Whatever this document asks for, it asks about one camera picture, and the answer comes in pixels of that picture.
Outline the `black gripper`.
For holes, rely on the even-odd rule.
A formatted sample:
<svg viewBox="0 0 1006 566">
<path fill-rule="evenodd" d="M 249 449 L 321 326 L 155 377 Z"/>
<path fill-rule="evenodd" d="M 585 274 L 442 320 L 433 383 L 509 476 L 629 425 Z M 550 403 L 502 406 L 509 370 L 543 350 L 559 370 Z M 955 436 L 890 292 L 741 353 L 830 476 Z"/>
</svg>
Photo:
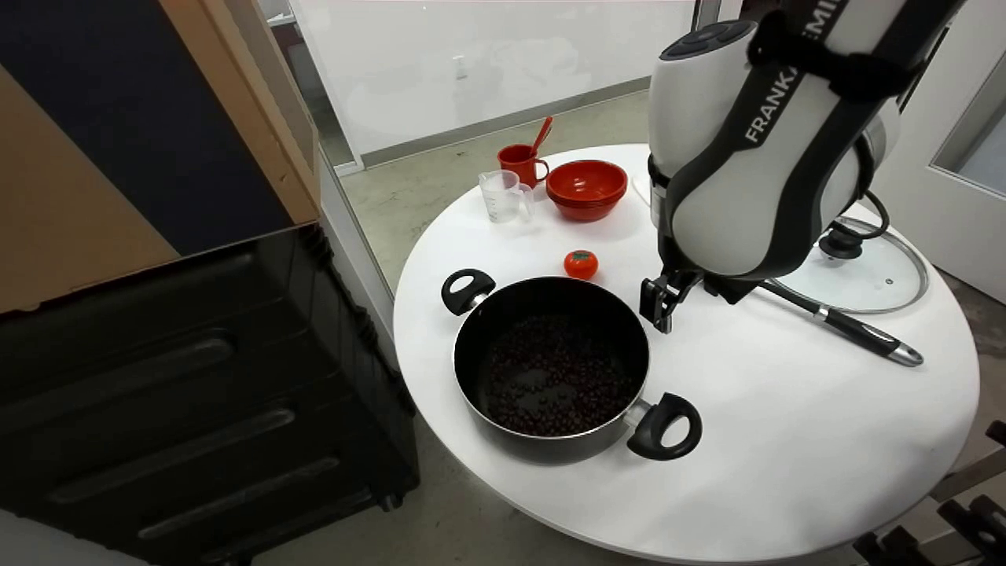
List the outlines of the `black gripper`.
<svg viewBox="0 0 1006 566">
<path fill-rule="evenodd" d="M 643 283 L 639 314 L 649 318 L 660 333 L 673 329 L 673 310 L 685 303 L 695 286 L 692 270 L 660 270 Z"/>
</svg>

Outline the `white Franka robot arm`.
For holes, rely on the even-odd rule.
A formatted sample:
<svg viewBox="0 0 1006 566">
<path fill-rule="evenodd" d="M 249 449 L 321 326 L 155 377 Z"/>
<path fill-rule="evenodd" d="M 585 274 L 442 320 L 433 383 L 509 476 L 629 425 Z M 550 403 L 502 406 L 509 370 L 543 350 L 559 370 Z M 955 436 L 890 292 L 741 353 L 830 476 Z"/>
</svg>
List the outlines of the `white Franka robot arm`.
<svg viewBox="0 0 1006 566">
<path fill-rule="evenodd" d="M 660 274 L 639 310 L 668 326 L 692 286 L 728 303 L 806 265 L 893 140 L 965 0 L 756 0 L 668 44 L 651 71 L 651 218 Z"/>
</svg>

